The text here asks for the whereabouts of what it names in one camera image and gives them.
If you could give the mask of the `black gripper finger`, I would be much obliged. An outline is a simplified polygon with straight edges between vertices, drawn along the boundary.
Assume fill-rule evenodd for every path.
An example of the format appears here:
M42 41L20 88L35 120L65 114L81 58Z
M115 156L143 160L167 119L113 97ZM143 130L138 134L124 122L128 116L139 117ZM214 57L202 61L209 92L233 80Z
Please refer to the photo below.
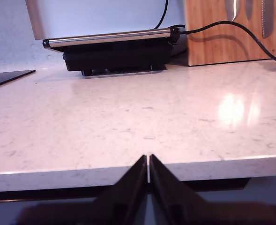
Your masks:
M89 222L93 225L130 225L147 184L147 157L135 164L91 204Z
M175 175L154 155L149 158L150 183L171 225L208 225L213 221L209 203Z

